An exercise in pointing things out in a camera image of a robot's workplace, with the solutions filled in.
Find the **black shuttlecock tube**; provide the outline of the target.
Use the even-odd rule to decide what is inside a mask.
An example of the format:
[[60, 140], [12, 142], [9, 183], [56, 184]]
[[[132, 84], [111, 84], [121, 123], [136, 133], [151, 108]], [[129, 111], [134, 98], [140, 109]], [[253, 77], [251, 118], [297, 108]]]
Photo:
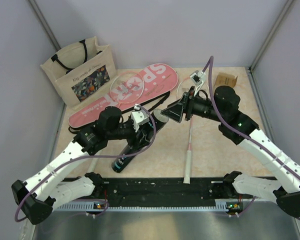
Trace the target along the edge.
[[[156, 133], [158, 133], [169, 121], [169, 118], [161, 114], [161, 109], [156, 108], [152, 111], [151, 116], [154, 119]], [[148, 146], [153, 138], [154, 130], [151, 120], [143, 124], [137, 131], [136, 137], [128, 143], [125, 148], [121, 151], [120, 155], [130, 155], [143, 150]], [[135, 156], [124, 156], [116, 158], [112, 162], [112, 169], [116, 173], [121, 173], [126, 166], [135, 158]]]

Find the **pink racket cover bag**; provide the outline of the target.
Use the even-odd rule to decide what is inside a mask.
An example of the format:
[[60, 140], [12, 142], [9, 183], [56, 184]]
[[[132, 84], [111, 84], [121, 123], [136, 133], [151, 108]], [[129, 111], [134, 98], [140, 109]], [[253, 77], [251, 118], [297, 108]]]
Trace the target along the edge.
[[[145, 81], [144, 92], [135, 103], [121, 105], [119, 109], [123, 113], [130, 111], [135, 104], [144, 105], [154, 101], [157, 97], [169, 93], [178, 83], [176, 71], [164, 63], [151, 64], [139, 73]], [[100, 113], [113, 103], [108, 93], [109, 90], [83, 109], [72, 114], [68, 119], [69, 126], [73, 129], [78, 129], [97, 120]]]

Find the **pink racket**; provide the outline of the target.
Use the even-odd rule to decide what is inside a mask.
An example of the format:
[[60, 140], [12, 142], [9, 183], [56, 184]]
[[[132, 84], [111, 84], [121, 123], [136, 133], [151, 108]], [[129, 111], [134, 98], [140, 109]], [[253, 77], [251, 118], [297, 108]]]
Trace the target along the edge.
[[[190, 77], [188, 76], [180, 81], [176, 90], [176, 97], [178, 97], [178, 93], [181, 85], [189, 79]], [[202, 92], [205, 95], [206, 99], [209, 98], [208, 93], [205, 90], [201, 89], [200, 92]], [[193, 159], [192, 132], [193, 132], [193, 120], [191, 119], [189, 123], [189, 131], [188, 131], [188, 146], [185, 154], [185, 167], [184, 167], [184, 177], [183, 177], [184, 184], [191, 184], [192, 159]]]
[[128, 70], [115, 77], [110, 85], [110, 106], [120, 108], [121, 105], [133, 104], [142, 96], [145, 80], [139, 72]]

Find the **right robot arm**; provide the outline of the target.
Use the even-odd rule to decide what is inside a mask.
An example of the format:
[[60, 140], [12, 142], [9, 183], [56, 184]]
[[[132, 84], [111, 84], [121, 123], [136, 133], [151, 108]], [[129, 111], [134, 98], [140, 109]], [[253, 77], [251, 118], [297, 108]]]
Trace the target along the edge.
[[239, 110], [240, 97], [233, 88], [219, 86], [212, 98], [194, 95], [194, 88], [161, 113], [180, 123], [199, 116], [219, 122], [218, 129], [235, 145], [251, 153], [275, 177], [253, 177], [239, 171], [223, 178], [223, 192], [229, 198], [251, 195], [277, 204], [291, 217], [300, 218], [300, 165], [277, 147], [248, 115]]

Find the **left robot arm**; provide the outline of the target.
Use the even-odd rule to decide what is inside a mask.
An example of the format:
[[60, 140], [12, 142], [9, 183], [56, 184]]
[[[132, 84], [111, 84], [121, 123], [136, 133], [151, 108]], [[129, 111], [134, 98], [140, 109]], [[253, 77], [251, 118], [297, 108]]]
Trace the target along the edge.
[[126, 121], [122, 121], [122, 111], [115, 107], [106, 107], [98, 119], [81, 129], [67, 147], [54, 160], [32, 177], [16, 180], [11, 185], [17, 210], [14, 220], [22, 222], [19, 213], [33, 225], [40, 224], [63, 204], [85, 196], [99, 198], [104, 191], [98, 183], [97, 174], [89, 172], [70, 183], [62, 184], [65, 177], [87, 159], [97, 156], [109, 141], [126, 140], [132, 143], [149, 127], [157, 134], [156, 117], [159, 109], [152, 112], [136, 104]]

